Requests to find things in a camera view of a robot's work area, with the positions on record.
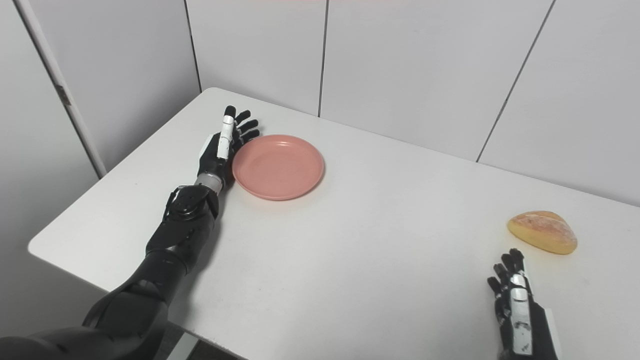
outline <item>white table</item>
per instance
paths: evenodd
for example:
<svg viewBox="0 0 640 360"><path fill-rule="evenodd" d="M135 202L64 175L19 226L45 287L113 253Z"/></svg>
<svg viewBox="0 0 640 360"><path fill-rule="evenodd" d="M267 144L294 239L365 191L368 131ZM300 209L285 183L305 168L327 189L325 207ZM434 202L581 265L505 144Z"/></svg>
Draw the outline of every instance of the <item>white table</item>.
<svg viewBox="0 0 640 360"><path fill-rule="evenodd" d="M228 104L251 109L266 134L314 144L326 174L287 202L234 186L217 246L186 279L173 322L250 360L494 359L485 279L518 247L536 299L554 311L565 359L640 351L640 208L219 89L69 207L31 253L117 287L142 260L169 193L194 181L198 152ZM575 253L549 254L508 233L509 218L534 209L567 219Z"/></svg>

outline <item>pink plate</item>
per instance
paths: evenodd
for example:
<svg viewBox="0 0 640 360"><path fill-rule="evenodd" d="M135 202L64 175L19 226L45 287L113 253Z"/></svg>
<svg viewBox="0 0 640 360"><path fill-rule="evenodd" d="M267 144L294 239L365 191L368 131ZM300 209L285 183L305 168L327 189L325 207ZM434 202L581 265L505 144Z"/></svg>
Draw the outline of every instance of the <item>pink plate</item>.
<svg viewBox="0 0 640 360"><path fill-rule="evenodd" d="M267 200L305 195L320 181L324 161L310 143L289 135L267 135L240 148L234 177L246 191Z"/></svg>

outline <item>bread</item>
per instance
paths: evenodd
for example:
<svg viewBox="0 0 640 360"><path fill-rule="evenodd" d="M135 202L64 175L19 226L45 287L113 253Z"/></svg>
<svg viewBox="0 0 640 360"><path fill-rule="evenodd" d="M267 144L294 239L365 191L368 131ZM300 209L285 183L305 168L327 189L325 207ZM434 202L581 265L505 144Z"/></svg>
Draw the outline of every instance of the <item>bread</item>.
<svg viewBox="0 0 640 360"><path fill-rule="evenodd" d="M520 214L509 220L507 228L524 242L554 254L568 255L578 247L571 227L551 211Z"/></svg>

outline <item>black robotic arm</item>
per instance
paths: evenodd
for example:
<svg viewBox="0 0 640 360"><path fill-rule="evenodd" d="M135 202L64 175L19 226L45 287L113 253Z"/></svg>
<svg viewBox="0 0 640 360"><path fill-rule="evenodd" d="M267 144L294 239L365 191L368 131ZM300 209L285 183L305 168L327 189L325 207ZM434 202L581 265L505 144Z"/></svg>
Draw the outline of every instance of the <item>black robotic arm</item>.
<svg viewBox="0 0 640 360"><path fill-rule="evenodd" d="M164 335L168 307L196 265L218 217L218 194L232 180L235 152L259 135L256 120L227 107L225 124L200 158L198 180L170 196L146 256L123 285L100 299L82 326L0 339L0 360L153 359Z"/></svg>

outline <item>floor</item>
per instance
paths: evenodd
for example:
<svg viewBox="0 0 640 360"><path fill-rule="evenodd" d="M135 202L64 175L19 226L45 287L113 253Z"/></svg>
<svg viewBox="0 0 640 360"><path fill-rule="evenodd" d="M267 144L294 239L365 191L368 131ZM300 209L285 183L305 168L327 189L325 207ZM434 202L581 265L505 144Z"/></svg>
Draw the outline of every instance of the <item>floor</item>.
<svg viewBox="0 0 640 360"><path fill-rule="evenodd" d="M176 345L180 341L184 331L174 324L167 326L160 349L154 360L237 360L237 358L203 341L198 341L189 353L183 349L178 350Z"/></svg>

